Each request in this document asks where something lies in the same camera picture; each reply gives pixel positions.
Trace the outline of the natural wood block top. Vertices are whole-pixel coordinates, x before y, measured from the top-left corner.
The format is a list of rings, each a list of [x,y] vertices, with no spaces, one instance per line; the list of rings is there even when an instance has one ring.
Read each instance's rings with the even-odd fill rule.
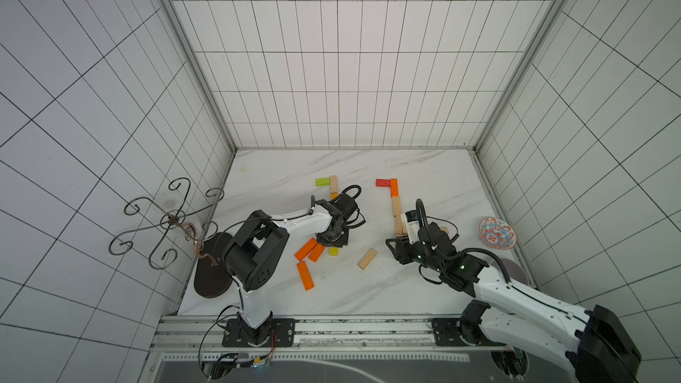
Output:
[[[330,188],[331,188],[331,193],[338,193],[339,192],[339,184],[338,184],[337,176],[331,176],[330,177]]]

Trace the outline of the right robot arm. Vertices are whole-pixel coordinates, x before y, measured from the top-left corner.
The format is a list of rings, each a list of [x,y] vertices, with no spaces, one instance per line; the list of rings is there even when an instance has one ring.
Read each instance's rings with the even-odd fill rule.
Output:
[[[642,356],[615,313],[559,301],[510,277],[500,258],[484,248],[457,250],[436,224],[416,239],[387,239],[400,264],[436,271],[437,283],[471,296],[459,317],[469,346],[501,343],[572,372],[580,382],[634,382]]]

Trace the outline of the lime green block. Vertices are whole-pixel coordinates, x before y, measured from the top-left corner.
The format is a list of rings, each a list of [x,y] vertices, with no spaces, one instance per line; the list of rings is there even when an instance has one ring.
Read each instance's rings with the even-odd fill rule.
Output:
[[[331,184],[331,178],[330,177],[324,177],[324,178],[317,178],[315,180],[315,184],[317,187],[319,186],[329,186]]]

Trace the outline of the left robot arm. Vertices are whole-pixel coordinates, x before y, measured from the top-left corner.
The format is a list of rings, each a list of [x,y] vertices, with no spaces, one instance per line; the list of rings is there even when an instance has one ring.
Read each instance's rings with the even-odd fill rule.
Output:
[[[239,287],[241,305],[237,318],[228,324],[230,336],[254,347],[269,342],[274,318],[266,284],[288,241],[314,237],[325,246],[344,246],[349,227],[357,219],[355,206],[319,200],[307,209],[280,216],[257,210],[236,224],[234,235],[220,233],[217,260]]]

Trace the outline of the natural wood block diagonal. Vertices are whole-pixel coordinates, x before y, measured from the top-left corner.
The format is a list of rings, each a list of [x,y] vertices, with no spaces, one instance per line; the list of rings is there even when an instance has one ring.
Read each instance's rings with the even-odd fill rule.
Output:
[[[373,248],[370,248],[358,262],[358,267],[364,271],[371,264],[376,255],[377,251]]]
[[[395,216],[395,235],[396,236],[404,236],[405,234],[405,227],[402,221],[401,216]]]

